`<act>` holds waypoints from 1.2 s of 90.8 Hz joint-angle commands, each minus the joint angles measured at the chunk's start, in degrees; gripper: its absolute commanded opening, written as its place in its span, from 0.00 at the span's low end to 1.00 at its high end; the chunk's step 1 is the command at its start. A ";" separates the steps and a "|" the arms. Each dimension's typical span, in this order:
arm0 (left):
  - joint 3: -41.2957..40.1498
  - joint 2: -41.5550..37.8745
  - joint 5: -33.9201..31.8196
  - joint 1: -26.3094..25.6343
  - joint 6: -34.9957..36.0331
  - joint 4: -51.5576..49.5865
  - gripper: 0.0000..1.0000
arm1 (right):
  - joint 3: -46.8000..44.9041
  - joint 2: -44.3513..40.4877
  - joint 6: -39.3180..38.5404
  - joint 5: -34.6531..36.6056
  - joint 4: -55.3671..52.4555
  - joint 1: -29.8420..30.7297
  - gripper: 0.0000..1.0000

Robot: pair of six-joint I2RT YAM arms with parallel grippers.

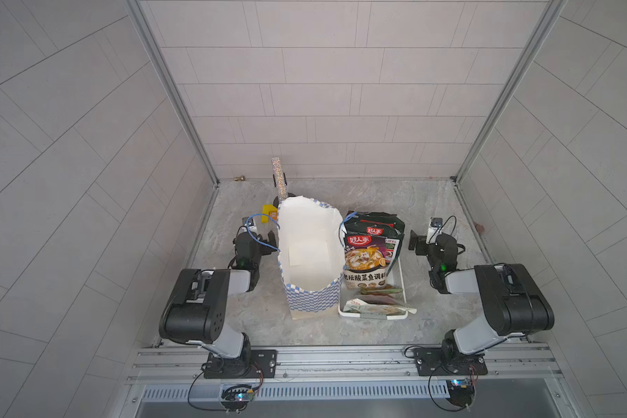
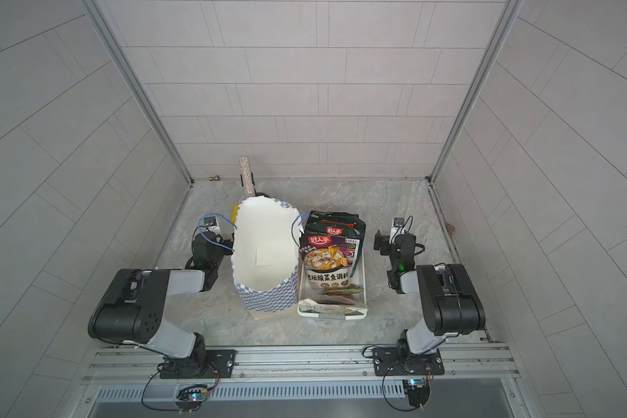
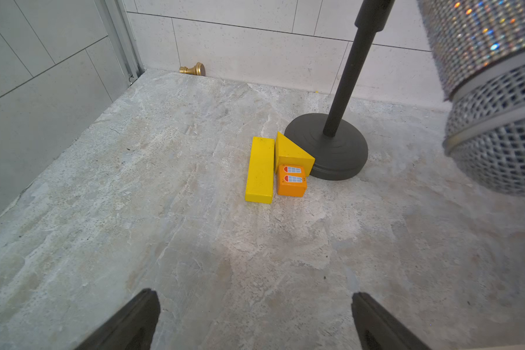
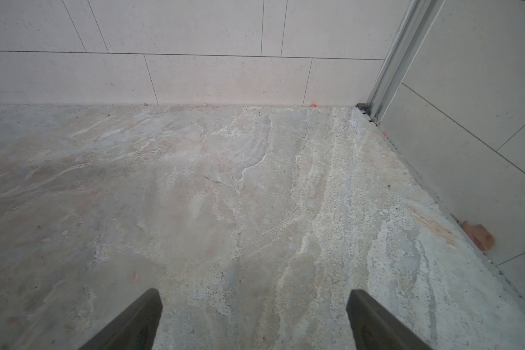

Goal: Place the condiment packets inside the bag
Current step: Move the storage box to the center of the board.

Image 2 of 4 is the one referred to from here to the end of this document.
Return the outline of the blue checkered paper bag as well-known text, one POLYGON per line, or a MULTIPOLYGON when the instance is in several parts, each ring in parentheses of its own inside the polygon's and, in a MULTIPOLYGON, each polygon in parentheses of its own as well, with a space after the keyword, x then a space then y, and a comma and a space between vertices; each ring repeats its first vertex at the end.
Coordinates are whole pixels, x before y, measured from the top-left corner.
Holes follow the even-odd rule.
POLYGON ((230 252, 233 284, 255 320, 292 313, 299 301, 301 263, 293 228, 300 216, 285 201, 249 197, 231 222, 233 243, 212 243, 230 252))

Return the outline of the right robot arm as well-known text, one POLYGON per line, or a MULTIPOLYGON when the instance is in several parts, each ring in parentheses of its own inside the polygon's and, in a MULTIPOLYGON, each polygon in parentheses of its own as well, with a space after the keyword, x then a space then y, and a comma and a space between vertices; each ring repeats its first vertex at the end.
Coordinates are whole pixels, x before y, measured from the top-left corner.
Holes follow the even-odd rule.
POLYGON ((421 319, 402 331, 394 348, 373 348, 377 376, 442 376, 440 347, 449 339, 485 327, 486 314, 462 264, 417 265, 424 250, 412 233, 391 238, 380 232, 374 250, 387 256, 388 286, 397 294, 415 294, 421 301, 421 319))

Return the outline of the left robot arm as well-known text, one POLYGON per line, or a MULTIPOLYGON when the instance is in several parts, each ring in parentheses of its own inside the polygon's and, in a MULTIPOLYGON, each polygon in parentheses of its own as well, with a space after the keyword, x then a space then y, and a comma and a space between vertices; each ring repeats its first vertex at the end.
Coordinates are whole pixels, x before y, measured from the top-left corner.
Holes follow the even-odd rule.
POLYGON ((209 291, 232 250, 231 240, 203 230, 193 238, 193 256, 184 269, 118 270, 89 320, 89 336, 161 355, 162 379, 231 377, 234 350, 209 351, 201 334, 174 325, 164 312, 172 296, 209 291))

